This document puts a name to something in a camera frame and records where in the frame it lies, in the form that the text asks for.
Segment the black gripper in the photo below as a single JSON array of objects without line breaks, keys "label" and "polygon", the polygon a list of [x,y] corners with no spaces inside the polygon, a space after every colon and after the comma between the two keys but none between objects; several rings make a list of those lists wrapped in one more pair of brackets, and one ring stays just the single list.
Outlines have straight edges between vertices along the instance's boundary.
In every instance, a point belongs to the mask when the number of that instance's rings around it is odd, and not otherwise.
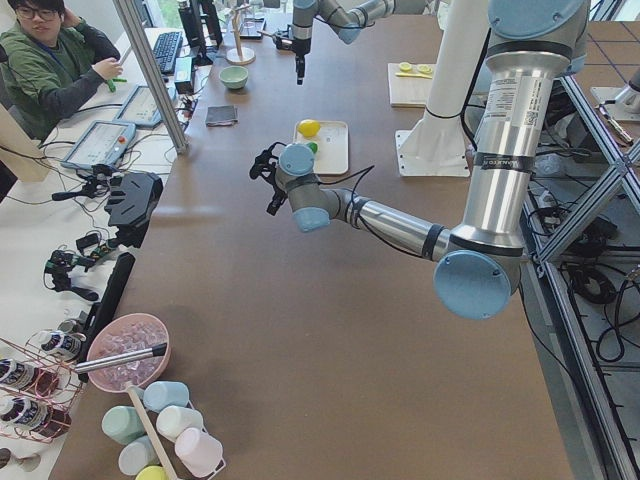
[{"label": "black gripper", "polygon": [[274,195],[266,208],[266,212],[272,216],[277,214],[281,205],[287,200],[287,193],[276,182],[276,169],[279,158],[273,154],[273,150],[278,145],[284,146],[284,143],[276,141],[264,149],[255,157],[254,164],[249,170],[251,180],[262,178],[273,187]]},{"label": "black gripper", "polygon": [[305,57],[311,49],[311,28],[289,28],[273,34],[277,45],[287,46],[295,54],[296,84],[302,85],[305,78]]}]

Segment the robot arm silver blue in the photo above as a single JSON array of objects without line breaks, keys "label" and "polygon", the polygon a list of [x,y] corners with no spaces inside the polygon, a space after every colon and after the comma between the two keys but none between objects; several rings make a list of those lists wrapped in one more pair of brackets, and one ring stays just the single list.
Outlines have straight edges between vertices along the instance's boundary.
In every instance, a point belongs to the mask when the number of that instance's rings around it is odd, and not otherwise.
[{"label": "robot arm silver blue", "polygon": [[433,285],[454,314],[484,320],[501,312],[520,281],[518,222],[533,173],[553,82],[586,57],[585,1],[456,1],[447,15],[423,118],[397,145],[424,175],[464,165],[455,139],[479,70],[491,74],[475,134],[463,219],[448,229],[357,194],[325,189],[315,151],[294,142],[256,157],[251,178],[274,190],[269,213],[289,204],[303,232],[340,219],[392,247],[435,263]]},{"label": "robot arm silver blue", "polygon": [[305,57],[311,51],[314,21],[328,25],[345,44],[353,43],[360,32],[375,24],[376,20],[396,14],[432,13],[439,1],[370,0],[353,7],[345,7],[335,0],[299,0],[293,2],[289,23],[289,43],[295,55],[296,83],[305,78]]}]

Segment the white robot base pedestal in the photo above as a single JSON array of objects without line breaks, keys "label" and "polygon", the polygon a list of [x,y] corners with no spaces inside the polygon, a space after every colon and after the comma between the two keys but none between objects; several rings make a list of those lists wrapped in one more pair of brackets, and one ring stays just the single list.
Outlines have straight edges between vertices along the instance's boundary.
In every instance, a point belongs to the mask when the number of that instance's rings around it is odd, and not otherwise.
[{"label": "white robot base pedestal", "polygon": [[399,173],[405,177],[467,177],[463,108],[489,35],[488,3],[458,0],[450,7],[433,82],[421,120],[396,132]]}]

